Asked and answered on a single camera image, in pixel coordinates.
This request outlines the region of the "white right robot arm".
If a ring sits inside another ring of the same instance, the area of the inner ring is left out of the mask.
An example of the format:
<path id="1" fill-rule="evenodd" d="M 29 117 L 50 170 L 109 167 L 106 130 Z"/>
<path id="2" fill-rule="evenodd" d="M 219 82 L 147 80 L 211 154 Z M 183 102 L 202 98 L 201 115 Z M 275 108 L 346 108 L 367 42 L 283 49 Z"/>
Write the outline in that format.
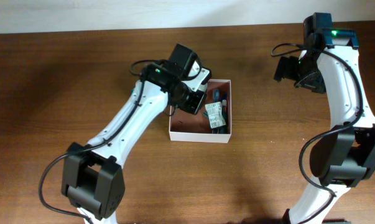
<path id="1" fill-rule="evenodd" d="M 308 182 L 298 202 L 287 209 L 284 223 L 323 223 L 337 200 L 375 171 L 375 116 L 359 72 L 355 31 L 306 28 L 304 43 L 280 58 L 275 80 L 326 92 L 330 130 L 308 140 L 299 154 L 299 169 Z"/>

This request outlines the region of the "green white packet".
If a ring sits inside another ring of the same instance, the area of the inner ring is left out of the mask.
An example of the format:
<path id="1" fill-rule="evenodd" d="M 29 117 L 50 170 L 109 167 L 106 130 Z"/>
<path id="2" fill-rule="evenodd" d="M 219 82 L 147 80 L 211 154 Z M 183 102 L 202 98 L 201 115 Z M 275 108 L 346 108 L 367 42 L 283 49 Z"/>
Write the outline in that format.
<path id="1" fill-rule="evenodd" d="M 226 125 L 226 121 L 222 115 L 223 105 L 221 102 L 206 104 L 205 109 L 211 129 L 220 128 Z"/>

